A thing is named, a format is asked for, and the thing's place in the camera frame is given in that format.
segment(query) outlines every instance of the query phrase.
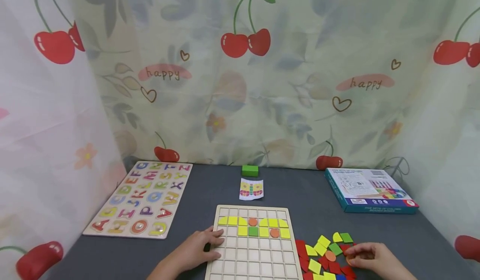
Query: toy box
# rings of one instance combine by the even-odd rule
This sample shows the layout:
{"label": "toy box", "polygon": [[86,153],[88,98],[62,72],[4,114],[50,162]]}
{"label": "toy box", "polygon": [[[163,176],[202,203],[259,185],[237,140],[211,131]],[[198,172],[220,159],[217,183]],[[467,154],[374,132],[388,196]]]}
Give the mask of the toy box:
{"label": "toy box", "polygon": [[325,170],[345,212],[414,214],[419,205],[382,169]]}

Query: yellow triangle block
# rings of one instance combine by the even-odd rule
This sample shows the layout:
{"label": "yellow triangle block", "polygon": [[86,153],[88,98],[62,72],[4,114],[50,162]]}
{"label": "yellow triangle block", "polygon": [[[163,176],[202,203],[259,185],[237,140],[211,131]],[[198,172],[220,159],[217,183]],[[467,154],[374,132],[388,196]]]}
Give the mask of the yellow triangle block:
{"label": "yellow triangle block", "polygon": [[247,226],[247,220],[243,217],[239,217],[239,226]]}
{"label": "yellow triangle block", "polygon": [[227,220],[228,220],[228,217],[221,217],[221,218],[218,220],[218,224],[219,224],[219,225],[227,225]]}
{"label": "yellow triangle block", "polygon": [[287,222],[284,221],[283,219],[279,219],[279,220],[278,220],[278,225],[279,225],[280,227],[288,227]]}
{"label": "yellow triangle block", "polygon": [[268,227],[268,220],[267,219],[262,219],[262,220],[260,220],[260,223],[258,225],[260,227]]}
{"label": "yellow triangle block", "polygon": [[311,270],[315,274],[320,274],[320,270],[322,269],[322,265],[320,262],[310,259],[308,264],[308,269]]}
{"label": "yellow triangle block", "polygon": [[325,252],[327,251],[327,248],[325,248],[324,246],[321,245],[321,243],[317,242],[317,244],[315,245],[315,247],[313,247],[313,249],[315,251],[317,251],[317,253],[320,255],[320,256],[323,256],[325,255]]}
{"label": "yellow triangle block", "polygon": [[307,255],[309,256],[316,256],[317,255],[317,251],[315,251],[315,249],[309,245],[305,245],[305,248],[307,248]]}
{"label": "yellow triangle block", "polygon": [[342,237],[340,236],[340,233],[338,232],[333,233],[333,242],[343,242]]}

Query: hand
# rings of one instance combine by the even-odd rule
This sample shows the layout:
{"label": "hand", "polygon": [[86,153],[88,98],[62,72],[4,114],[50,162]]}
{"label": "hand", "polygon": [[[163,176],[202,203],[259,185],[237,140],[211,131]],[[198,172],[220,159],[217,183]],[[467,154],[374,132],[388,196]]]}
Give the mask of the hand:
{"label": "hand", "polygon": [[417,280],[383,243],[359,243],[345,256],[352,267],[372,270],[385,280]]}
{"label": "hand", "polygon": [[204,252],[203,249],[207,243],[210,243],[212,248],[221,245],[224,242],[223,238],[219,238],[222,233],[223,230],[213,231],[213,226],[205,231],[196,231],[160,261],[147,280],[175,279],[180,273],[191,270],[203,262],[220,258],[219,252]]}

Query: child hand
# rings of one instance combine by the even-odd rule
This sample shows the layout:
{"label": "child hand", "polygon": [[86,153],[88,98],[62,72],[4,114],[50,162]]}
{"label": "child hand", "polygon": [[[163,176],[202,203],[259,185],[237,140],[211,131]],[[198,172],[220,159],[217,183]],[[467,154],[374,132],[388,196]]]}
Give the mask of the child hand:
{"label": "child hand", "polygon": [[383,243],[359,243],[345,256],[352,267],[372,270],[385,280],[417,280]]}

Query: wooden puzzle board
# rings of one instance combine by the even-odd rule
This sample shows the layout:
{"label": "wooden puzzle board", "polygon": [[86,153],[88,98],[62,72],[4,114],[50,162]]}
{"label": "wooden puzzle board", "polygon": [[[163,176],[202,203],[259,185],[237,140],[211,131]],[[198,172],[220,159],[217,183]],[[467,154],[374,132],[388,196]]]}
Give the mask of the wooden puzzle board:
{"label": "wooden puzzle board", "polygon": [[218,205],[214,230],[225,238],[214,250],[205,280],[301,280],[287,208]]}
{"label": "wooden puzzle board", "polygon": [[137,162],[83,234],[167,238],[192,166]]}

